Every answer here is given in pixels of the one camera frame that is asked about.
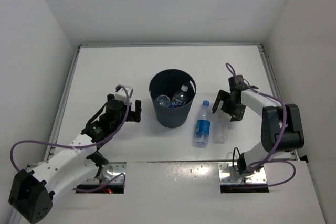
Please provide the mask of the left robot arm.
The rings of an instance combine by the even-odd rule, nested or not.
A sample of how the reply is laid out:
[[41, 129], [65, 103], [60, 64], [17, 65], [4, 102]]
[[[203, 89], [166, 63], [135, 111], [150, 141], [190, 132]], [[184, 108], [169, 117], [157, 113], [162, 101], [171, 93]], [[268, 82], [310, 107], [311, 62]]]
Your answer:
[[51, 211], [63, 194], [77, 190], [85, 180], [107, 168], [109, 161], [99, 153], [125, 122], [141, 121], [141, 101], [131, 110], [128, 94], [109, 94], [107, 101], [88, 120], [85, 128], [49, 160], [31, 171], [18, 170], [14, 176], [8, 202], [29, 223], [38, 223]]

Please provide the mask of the small blue-label plastic bottle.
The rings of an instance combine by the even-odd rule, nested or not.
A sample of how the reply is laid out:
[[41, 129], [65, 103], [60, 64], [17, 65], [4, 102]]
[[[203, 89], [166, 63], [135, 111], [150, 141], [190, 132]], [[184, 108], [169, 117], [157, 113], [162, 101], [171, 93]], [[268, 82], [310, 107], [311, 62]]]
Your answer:
[[170, 98], [164, 94], [157, 96], [155, 102], [164, 108], [169, 108], [171, 104]]

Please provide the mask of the blue-cap blue-label water bottle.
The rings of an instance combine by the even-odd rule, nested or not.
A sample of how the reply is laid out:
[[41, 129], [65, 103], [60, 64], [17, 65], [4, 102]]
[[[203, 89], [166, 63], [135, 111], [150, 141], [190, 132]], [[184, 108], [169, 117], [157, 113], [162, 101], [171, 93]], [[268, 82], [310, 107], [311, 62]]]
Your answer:
[[198, 148], [205, 148], [209, 141], [209, 132], [211, 126], [211, 109], [209, 107], [209, 101], [204, 100], [195, 125], [194, 133], [194, 146]]

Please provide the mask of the clear unlabelled plastic bottle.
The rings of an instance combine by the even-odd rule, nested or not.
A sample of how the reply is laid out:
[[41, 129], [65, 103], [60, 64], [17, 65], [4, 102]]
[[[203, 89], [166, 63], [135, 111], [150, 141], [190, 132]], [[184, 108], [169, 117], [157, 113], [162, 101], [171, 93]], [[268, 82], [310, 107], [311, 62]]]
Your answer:
[[215, 144], [224, 144], [227, 139], [226, 126], [228, 119], [225, 113], [216, 112], [212, 116], [212, 140]]

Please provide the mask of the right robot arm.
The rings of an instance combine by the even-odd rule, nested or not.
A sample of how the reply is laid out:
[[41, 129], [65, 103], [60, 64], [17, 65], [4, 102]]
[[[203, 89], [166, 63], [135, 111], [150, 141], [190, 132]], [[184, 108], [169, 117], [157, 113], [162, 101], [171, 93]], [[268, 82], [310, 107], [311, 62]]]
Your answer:
[[260, 142], [247, 152], [240, 153], [234, 166], [240, 173], [252, 173], [277, 155], [292, 152], [304, 146], [304, 133], [299, 107], [248, 86], [243, 76], [228, 79], [229, 92], [219, 90], [212, 112], [222, 102], [221, 110], [231, 122], [243, 120], [246, 108], [261, 117]]

